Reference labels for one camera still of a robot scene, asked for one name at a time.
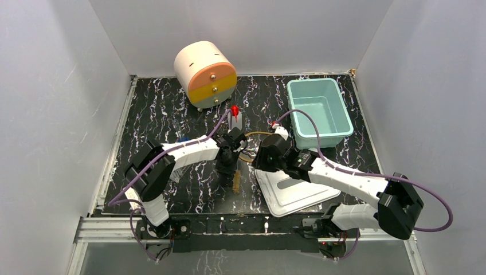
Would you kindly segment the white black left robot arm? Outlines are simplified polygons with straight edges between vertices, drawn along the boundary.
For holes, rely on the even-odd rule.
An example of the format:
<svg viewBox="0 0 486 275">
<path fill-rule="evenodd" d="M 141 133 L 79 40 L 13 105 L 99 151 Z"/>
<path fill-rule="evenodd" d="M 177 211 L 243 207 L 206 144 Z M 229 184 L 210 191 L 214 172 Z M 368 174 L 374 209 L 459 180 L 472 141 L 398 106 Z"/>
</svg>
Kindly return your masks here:
<svg viewBox="0 0 486 275">
<path fill-rule="evenodd" d="M 173 171 L 199 162 L 215 161 L 215 170 L 231 179 L 236 173 L 240 152 L 247 145 L 245 134 L 238 128 L 181 143 L 147 142 L 126 167 L 124 176 L 132 181 L 141 175 L 131 188 L 142 203 L 149 231 L 157 238 L 170 234 L 171 223 L 163 192 Z"/>
</svg>

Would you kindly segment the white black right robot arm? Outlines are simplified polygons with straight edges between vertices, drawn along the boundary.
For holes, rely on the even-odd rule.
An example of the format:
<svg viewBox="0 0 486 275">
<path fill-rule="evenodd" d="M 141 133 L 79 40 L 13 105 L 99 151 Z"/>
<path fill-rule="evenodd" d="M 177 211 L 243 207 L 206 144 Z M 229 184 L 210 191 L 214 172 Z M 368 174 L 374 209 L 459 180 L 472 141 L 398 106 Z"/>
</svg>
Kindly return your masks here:
<svg viewBox="0 0 486 275">
<path fill-rule="evenodd" d="M 328 210 L 323 231 L 330 237 L 338 237 L 349 229 L 368 228 L 406 240 L 424 207 L 408 179 L 347 170 L 322 159 L 314 150 L 293 149 L 278 134 L 269 135 L 260 143 L 252 166 L 256 171 L 322 184 L 362 200 L 361 205 L 338 205 Z"/>
</svg>

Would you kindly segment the yellow rubber tube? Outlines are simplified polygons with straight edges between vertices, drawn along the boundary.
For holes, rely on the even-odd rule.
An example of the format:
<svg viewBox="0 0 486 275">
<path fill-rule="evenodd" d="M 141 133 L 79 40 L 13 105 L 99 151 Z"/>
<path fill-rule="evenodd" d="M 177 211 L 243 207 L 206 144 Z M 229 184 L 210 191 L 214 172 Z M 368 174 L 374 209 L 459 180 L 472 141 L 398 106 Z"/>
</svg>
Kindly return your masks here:
<svg viewBox="0 0 486 275">
<path fill-rule="evenodd" d="M 249 138 L 250 136 L 252 135 L 271 135 L 270 132 L 264 132 L 264 131 L 253 131 L 253 132 L 248 132 L 245 134 L 245 136 L 247 138 Z M 248 155 L 249 158 L 245 158 L 243 157 L 242 155 Z M 240 154 L 240 156 L 238 157 L 239 160 L 243 161 L 243 162 L 247 162 L 247 163 L 251 163 L 256 157 L 256 153 L 250 153 L 250 150 L 247 150 L 247 149 L 243 149 L 242 153 Z"/>
</svg>

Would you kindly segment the white squeeze bottle red cap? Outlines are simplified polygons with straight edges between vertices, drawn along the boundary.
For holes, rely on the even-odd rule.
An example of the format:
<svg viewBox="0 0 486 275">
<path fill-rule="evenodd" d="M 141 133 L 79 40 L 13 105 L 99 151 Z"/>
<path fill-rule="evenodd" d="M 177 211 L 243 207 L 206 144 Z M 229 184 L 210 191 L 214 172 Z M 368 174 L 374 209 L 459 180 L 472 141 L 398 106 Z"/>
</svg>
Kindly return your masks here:
<svg viewBox="0 0 486 275">
<path fill-rule="evenodd" d="M 233 105 L 230 107 L 230 112 L 228 113 L 228 131 L 230 132 L 233 128 L 242 130 L 242 113 L 238 106 Z"/>
</svg>

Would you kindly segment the brown test tube brush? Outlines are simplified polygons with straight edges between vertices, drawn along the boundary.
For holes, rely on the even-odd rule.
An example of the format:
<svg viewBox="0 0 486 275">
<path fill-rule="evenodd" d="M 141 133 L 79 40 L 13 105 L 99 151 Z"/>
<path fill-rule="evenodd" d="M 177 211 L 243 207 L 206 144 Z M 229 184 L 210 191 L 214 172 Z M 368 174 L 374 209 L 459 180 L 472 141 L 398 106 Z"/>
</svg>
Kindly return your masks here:
<svg viewBox="0 0 486 275">
<path fill-rule="evenodd" d="M 237 170 L 233 177 L 232 191 L 234 194 L 240 193 L 241 171 Z"/>
</svg>

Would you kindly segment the white bin lid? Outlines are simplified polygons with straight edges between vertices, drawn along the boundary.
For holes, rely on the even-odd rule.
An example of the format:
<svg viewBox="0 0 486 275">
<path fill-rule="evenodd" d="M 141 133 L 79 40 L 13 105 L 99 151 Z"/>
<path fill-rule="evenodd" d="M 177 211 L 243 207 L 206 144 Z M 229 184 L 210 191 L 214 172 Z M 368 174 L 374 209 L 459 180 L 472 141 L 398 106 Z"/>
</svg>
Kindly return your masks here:
<svg viewBox="0 0 486 275">
<path fill-rule="evenodd" d="M 283 171 L 256 170 L 254 173 L 269 212 L 278 218 L 328 201 L 341 193 L 322 184 L 293 179 Z"/>
</svg>

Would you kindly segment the graduated cylinder blue base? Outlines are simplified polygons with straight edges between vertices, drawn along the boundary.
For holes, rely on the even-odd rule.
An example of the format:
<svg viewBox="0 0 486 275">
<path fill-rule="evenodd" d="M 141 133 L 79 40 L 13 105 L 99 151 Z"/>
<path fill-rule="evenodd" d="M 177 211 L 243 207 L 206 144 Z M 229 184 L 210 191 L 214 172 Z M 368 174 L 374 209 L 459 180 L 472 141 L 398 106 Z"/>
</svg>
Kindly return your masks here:
<svg viewBox="0 0 486 275">
<path fill-rule="evenodd" d="M 183 133 L 180 122 L 173 120 L 173 125 L 177 136 L 177 143 L 188 141 L 189 138 Z"/>
</svg>

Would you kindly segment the clear test tube rack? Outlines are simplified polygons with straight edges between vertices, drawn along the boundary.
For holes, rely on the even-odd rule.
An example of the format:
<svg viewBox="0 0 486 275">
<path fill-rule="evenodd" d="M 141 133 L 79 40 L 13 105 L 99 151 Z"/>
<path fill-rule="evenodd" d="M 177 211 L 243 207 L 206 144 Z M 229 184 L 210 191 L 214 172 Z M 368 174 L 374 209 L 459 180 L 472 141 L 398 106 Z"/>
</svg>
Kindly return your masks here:
<svg viewBox="0 0 486 275">
<path fill-rule="evenodd" d="M 175 183 L 178 183 L 181 180 L 181 178 L 184 176 L 186 171 L 187 171 L 186 167 L 173 170 L 170 175 L 170 180 Z"/>
</svg>

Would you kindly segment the round cabinet with coloured drawers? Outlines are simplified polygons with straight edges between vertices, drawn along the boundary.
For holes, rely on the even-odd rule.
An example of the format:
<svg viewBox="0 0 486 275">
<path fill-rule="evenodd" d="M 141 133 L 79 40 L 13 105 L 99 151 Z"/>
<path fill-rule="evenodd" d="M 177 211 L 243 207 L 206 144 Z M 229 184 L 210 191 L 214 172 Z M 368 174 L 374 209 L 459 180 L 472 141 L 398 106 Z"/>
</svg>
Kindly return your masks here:
<svg viewBox="0 0 486 275">
<path fill-rule="evenodd" d="M 200 112 L 230 99 L 237 85 L 234 65 L 210 41 L 181 49 L 174 72 L 189 102 Z"/>
</svg>

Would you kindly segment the teal plastic bin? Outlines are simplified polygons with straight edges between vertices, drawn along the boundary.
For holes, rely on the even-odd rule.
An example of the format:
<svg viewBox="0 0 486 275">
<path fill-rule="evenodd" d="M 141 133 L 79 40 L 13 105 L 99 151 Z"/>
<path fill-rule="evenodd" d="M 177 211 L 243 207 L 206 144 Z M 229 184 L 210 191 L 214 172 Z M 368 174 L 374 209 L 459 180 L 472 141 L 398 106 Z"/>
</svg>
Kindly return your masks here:
<svg viewBox="0 0 486 275">
<path fill-rule="evenodd" d="M 291 80 L 287 91 L 297 148 L 333 148 L 352 135 L 354 127 L 336 80 Z"/>
</svg>

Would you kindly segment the white green small box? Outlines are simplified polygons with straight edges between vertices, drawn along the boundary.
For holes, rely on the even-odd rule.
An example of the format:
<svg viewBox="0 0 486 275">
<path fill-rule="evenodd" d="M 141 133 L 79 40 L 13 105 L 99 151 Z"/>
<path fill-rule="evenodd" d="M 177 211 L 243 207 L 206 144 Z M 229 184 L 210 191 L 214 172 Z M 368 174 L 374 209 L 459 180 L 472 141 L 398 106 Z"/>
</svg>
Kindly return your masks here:
<svg viewBox="0 0 486 275">
<path fill-rule="evenodd" d="M 128 199 L 128 202 L 132 210 L 138 209 L 140 207 L 140 202 L 136 199 Z"/>
</svg>

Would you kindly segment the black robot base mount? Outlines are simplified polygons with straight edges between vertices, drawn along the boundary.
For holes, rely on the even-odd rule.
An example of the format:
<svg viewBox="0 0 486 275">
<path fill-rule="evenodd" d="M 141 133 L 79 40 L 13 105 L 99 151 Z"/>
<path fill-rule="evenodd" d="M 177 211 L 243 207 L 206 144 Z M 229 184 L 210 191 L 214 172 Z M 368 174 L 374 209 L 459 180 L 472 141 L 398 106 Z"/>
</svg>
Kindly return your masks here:
<svg viewBox="0 0 486 275">
<path fill-rule="evenodd" d="M 157 260 L 170 253 L 209 250 L 296 250 L 337 261 L 355 250 L 355 243 L 351 247 L 346 243 L 360 237 L 358 229 L 338 229 L 321 214 L 292 214 L 286 218 L 265 214 L 175 214 L 159 226 L 141 217 L 133 228 L 145 248 L 166 245 L 156 252 Z"/>
</svg>

